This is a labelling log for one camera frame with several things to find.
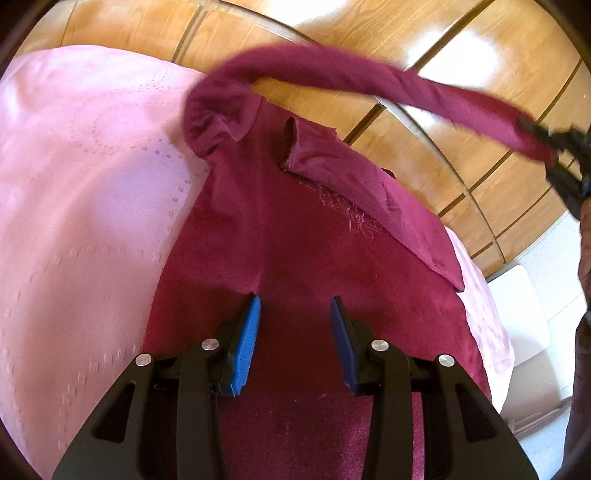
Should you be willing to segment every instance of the metal screw head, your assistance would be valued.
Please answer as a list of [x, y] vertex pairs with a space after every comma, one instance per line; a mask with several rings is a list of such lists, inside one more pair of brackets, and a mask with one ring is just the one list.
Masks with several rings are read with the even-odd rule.
[[215, 338], [208, 338], [207, 340], [204, 340], [201, 343], [201, 348], [203, 348], [203, 350], [215, 350], [217, 347], [220, 346], [220, 342], [217, 341], [217, 339]]
[[439, 363], [442, 364], [444, 367], [453, 367], [456, 364], [456, 361], [451, 355], [444, 354], [439, 355]]
[[141, 355], [135, 357], [135, 364], [138, 367], [145, 367], [146, 365], [149, 365], [151, 361], [152, 356], [149, 353], [142, 353]]
[[376, 350], [377, 352], [385, 352], [388, 350], [388, 342], [386, 340], [374, 340], [371, 342], [371, 348]]

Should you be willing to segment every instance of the embroidered pattern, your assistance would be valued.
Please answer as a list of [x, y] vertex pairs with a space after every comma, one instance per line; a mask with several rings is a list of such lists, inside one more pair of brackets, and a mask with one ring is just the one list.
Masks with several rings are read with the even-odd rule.
[[374, 235], [384, 232], [384, 227], [382, 227], [371, 215], [365, 213], [362, 209], [357, 207], [357, 205], [350, 202], [342, 195], [312, 181], [304, 181], [300, 179], [300, 183], [306, 188], [318, 193], [322, 205], [343, 212], [349, 220], [349, 232], [361, 233], [368, 240], [373, 240]]

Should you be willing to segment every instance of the maroon fabric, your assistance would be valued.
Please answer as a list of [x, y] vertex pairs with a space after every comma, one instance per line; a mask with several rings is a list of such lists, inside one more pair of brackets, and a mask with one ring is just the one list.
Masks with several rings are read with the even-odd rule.
[[[229, 477], [357, 480], [371, 399], [343, 384], [333, 296], [405, 353], [452, 353], [487, 395], [489, 387], [440, 220], [333, 130], [249, 91], [269, 74], [417, 105], [540, 160], [550, 155], [514, 127], [522, 113], [513, 107], [324, 47], [241, 54], [189, 95], [187, 142], [211, 172], [163, 271], [144, 351], [182, 353], [256, 292], [262, 317], [248, 383], [220, 402]], [[418, 410], [414, 420], [420, 478]]]

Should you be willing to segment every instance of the person's hand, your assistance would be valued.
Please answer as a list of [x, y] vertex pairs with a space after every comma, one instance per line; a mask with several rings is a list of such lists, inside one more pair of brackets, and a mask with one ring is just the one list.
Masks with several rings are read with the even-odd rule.
[[591, 199], [585, 200], [581, 208], [581, 262], [579, 280], [587, 303], [591, 300]]

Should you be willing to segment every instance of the shirt sleeve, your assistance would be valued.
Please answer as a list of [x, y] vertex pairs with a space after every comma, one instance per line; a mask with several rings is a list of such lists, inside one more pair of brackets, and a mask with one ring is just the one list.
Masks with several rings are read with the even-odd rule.
[[239, 141], [261, 98], [250, 85], [263, 77], [328, 90], [357, 92], [410, 105], [491, 137], [551, 164], [552, 150], [518, 125], [531, 119], [517, 107], [474, 90], [423, 79], [413, 70], [317, 44], [282, 44], [245, 51], [215, 69], [187, 98], [184, 131], [199, 156], [225, 135]]

